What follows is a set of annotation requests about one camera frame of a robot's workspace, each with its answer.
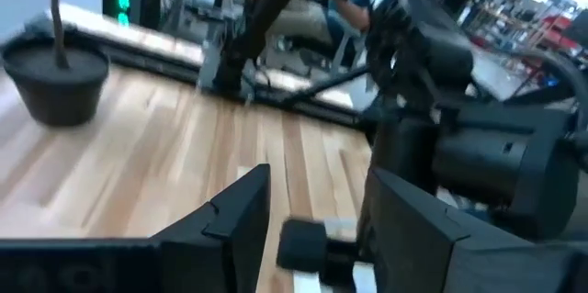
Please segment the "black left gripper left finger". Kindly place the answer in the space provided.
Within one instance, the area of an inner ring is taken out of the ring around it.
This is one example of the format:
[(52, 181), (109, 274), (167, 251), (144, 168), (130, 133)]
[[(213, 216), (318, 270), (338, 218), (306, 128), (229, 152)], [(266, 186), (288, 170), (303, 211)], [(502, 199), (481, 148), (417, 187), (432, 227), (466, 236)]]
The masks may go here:
[(270, 186), (259, 164), (151, 237), (0, 240), (0, 293), (255, 293)]

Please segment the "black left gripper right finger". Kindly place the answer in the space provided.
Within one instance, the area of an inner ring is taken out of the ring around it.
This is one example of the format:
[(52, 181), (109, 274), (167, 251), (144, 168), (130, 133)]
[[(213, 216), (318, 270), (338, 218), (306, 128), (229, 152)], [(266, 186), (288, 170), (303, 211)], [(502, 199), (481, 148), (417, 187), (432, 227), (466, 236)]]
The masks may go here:
[(588, 293), (581, 243), (534, 243), (381, 169), (364, 214), (378, 293)]

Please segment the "black plant pot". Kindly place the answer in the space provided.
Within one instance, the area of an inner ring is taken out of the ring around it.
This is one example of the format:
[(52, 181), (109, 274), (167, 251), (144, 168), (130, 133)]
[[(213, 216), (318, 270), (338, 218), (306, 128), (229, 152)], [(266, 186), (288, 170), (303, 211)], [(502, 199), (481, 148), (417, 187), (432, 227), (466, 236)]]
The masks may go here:
[(49, 34), (24, 33), (4, 46), (0, 59), (36, 121), (51, 127), (84, 125), (96, 115), (110, 59), (93, 42), (67, 31), (68, 66), (62, 68), (55, 60), (54, 42)]

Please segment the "person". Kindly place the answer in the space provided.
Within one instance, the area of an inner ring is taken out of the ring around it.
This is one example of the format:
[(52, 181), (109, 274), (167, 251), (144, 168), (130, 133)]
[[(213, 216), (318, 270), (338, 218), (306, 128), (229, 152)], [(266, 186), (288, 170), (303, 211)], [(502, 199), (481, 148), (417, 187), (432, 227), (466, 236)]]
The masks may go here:
[(368, 4), (368, 0), (289, 0), (266, 36), (300, 37), (338, 45), (345, 33), (339, 19), (358, 31), (369, 29)]

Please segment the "black device with green light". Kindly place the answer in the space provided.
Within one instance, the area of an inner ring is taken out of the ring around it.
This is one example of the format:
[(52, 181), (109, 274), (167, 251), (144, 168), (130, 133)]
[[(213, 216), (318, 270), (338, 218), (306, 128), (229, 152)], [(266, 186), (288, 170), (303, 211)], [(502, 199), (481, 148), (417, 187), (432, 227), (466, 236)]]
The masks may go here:
[(114, 18), (120, 25), (130, 24), (130, 0), (102, 0), (102, 14)]

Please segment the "green leafy plant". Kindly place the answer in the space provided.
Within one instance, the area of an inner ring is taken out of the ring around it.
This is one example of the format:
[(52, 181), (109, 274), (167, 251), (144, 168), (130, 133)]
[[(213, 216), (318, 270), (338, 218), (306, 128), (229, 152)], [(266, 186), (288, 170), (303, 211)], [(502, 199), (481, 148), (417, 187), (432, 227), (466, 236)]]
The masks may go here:
[(81, 73), (100, 78), (108, 73), (107, 55), (92, 40), (86, 43), (82, 39), (66, 36), (66, 27), (77, 27), (80, 31), (88, 31), (91, 36), (104, 36), (126, 45), (138, 44), (145, 36), (145, 32), (136, 26), (120, 24), (114, 17), (62, 4), (60, 0), (51, 0), (48, 15), (54, 35), (52, 70), (57, 74)]

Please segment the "black aluminium table frame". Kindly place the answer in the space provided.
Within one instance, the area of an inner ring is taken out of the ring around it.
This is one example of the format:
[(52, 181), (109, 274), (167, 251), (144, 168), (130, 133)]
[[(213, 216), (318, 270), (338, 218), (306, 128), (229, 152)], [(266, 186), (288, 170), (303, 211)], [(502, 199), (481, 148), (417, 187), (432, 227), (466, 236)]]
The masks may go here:
[(284, 75), (280, 72), (271, 73), (267, 82), (263, 80), (261, 73), (244, 74), (239, 91), (226, 91), (214, 86), (212, 72), (196, 63), (186, 63), (168, 54), (148, 51), (139, 45), (92, 34), (76, 27), (66, 27), (64, 35), (67, 40), (80, 40), (84, 44), (97, 45), (116, 64), (193, 84), (207, 95), (219, 96), (241, 104), (253, 103), (274, 107), (363, 132), (375, 127), (375, 121), (368, 118), (364, 111), (348, 105), (337, 105), (333, 100), (322, 99), (319, 95), (304, 96), (292, 103), (286, 102), (285, 98), (294, 93), (278, 84), (278, 79)]

